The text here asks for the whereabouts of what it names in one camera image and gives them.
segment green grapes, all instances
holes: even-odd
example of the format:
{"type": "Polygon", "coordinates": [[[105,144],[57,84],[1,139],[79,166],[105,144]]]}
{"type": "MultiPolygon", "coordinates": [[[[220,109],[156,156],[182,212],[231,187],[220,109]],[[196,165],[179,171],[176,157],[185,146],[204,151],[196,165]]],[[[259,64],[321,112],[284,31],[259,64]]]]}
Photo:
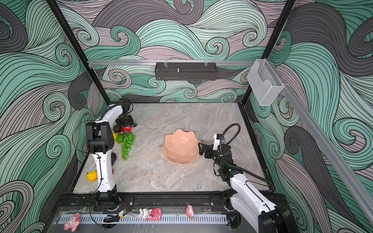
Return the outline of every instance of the green grapes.
{"type": "Polygon", "coordinates": [[[131,146],[135,141],[136,136],[133,133],[123,134],[123,145],[122,145],[122,158],[127,160],[128,153],[131,150],[131,146]]]}

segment yellow fruit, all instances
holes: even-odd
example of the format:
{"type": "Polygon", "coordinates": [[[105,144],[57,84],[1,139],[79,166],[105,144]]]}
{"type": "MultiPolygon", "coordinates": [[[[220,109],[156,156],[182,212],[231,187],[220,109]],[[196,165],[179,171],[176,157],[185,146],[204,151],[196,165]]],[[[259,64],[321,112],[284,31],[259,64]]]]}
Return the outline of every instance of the yellow fruit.
{"type": "Polygon", "coordinates": [[[87,174],[87,179],[89,181],[95,181],[97,180],[97,171],[91,171],[90,173],[87,174]]]}
{"type": "Polygon", "coordinates": [[[116,137],[118,136],[117,133],[113,133],[113,136],[114,136],[114,141],[116,141],[116,137]]]}

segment scalloped bowl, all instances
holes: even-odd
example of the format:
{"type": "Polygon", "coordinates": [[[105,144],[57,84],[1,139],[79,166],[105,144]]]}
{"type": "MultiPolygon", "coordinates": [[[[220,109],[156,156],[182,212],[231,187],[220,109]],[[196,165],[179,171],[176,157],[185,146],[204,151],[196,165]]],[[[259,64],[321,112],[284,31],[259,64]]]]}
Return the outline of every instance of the scalloped bowl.
{"type": "Polygon", "coordinates": [[[192,131],[184,132],[178,129],[174,134],[166,136],[162,151],[169,161],[188,164],[200,156],[199,142],[201,141],[192,131]]]}

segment robotic arm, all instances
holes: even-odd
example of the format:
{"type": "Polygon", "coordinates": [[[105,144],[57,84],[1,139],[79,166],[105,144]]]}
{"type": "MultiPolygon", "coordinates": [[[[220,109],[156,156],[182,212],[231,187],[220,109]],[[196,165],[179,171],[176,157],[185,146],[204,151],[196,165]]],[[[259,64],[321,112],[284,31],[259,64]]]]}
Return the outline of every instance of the robotic arm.
{"type": "Polygon", "coordinates": [[[118,127],[136,127],[131,115],[128,115],[131,102],[129,99],[121,98],[108,106],[104,116],[94,122],[85,125],[87,134],[87,147],[93,155],[97,168],[98,187],[96,200],[98,203],[119,204],[116,184],[112,173],[112,153],[114,136],[111,128],[114,123],[118,127]]]}
{"type": "Polygon", "coordinates": [[[214,145],[199,144],[200,155],[210,158],[219,166],[219,176],[227,182],[228,196],[225,200],[225,208],[228,211],[237,210],[254,228],[257,233],[297,232],[293,216],[284,206],[276,206],[261,194],[246,178],[243,171],[260,178],[255,174],[236,166],[233,163],[231,146],[229,143],[238,135],[239,124],[230,125],[223,134],[214,134],[214,145]],[[232,126],[238,126],[238,132],[224,144],[224,134],[232,126]]]}

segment wall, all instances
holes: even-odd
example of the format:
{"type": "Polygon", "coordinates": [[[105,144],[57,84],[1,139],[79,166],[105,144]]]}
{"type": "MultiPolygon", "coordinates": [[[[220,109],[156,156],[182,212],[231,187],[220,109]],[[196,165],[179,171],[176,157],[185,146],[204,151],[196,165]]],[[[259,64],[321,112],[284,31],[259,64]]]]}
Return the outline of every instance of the wall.
{"type": "Polygon", "coordinates": [[[87,79],[45,0],[0,1],[1,232],[41,232],[68,192],[85,155],[75,145],[87,149],[80,123],[104,107],[87,79]]]}
{"type": "MultiPolygon", "coordinates": [[[[311,2],[303,0],[298,5],[311,2]]],[[[253,60],[285,5],[271,0],[58,0],[88,59],[253,60]]],[[[157,81],[154,66],[97,66],[113,99],[240,102],[249,67],[222,66],[216,81],[157,81]]]]}
{"type": "MultiPolygon", "coordinates": [[[[373,191],[373,1],[293,9],[270,59],[369,191],[373,191]]],[[[273,181],[301,232],[373,232],[286,96],[250,96],[250,120],[273,181]]]]}

